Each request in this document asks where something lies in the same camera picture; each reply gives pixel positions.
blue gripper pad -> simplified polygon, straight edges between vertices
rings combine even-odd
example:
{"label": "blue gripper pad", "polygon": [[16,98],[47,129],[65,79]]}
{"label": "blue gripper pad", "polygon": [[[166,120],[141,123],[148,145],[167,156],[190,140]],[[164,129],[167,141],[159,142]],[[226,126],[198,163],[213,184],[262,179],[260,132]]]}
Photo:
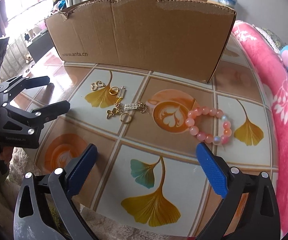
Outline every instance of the blue gripper pad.
{"label": "blue gripper pad", "polygon": [[206,144],[199,143],[197,145],[196,157],[215,193],[225,198],[228,193],[227,178],[214,160],[213,154]]}

ring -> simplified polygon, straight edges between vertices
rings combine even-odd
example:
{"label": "ring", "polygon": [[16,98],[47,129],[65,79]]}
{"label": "ring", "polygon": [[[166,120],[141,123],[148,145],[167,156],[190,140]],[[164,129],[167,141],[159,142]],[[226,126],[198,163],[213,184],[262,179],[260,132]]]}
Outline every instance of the ring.
{"label": "ring", "polygon": [[[123,121],[123,115],[124,114],[128,114],[129,115],[129,120],[127,121],[127,122],[125,122],[125,121]],[[122,113],[121,115],[120,115],[120,121],[122,122],[122,123],[130,123],[131,121],[132,121],[132,116],[131,116],[131,114],[130,113],[128,113],[128,112],[124,112],[124,113]]]}
{"label": "ring", "polygon": [[111,95],[117,95],[118,94],[118,91],[119,91],[119,88],[118,87],[111,87],[110,89],[109,89],[109,93],[111,94]]}

beaded bracelet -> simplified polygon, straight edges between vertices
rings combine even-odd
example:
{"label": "beaded bracelet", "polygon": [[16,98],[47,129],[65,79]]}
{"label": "beaded bracelet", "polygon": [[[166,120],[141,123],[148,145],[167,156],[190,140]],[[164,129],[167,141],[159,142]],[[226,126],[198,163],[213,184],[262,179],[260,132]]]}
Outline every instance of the beaded bracelet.
{"label": "beaded bracelet", "polygon": [[[212,134],[206,134],[202,131],[199,131],[198,127],[195,126],[195,118],[200,116],[201,114],[210,116],[215,116],[223,121],[224,134],[220,136],[214,136]],[[214,145],[225,144],[228,142],[229,137],[232,135],[231,123],[228,120],[228,117],[223,113],[220,109],[211,108],[209,109],[207,106],[203,106],[201,108],[195,108],[191,110],[187,114],[187,119],[185,120],[185,124],[189,127],[189,132],[191,135],[196,136],[196,138],[200,141],[205,141],[206,143],[213,143]]]}

finger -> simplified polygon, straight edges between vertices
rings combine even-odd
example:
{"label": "finger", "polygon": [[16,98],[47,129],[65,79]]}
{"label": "finger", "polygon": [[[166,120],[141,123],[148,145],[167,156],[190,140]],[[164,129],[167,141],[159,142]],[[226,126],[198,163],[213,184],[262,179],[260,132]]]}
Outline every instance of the finger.
{"label": "finger", "polygon": [[0,154],[0,160],[5,161],[6,163],[9,163],[13,156],[13,150],[14,150],[14,147],[4,146],[3,151]]}

cardboard box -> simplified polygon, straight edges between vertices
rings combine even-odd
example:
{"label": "cardboard box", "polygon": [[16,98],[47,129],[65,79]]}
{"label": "cardboard box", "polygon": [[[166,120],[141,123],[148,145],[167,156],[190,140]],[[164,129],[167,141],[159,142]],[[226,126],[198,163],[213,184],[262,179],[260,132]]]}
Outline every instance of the cardboard box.
{"label": "cardboard box", "polygon": [[207,0],[89,0],[47,18],[60,58],[209,82],[236,12]]}

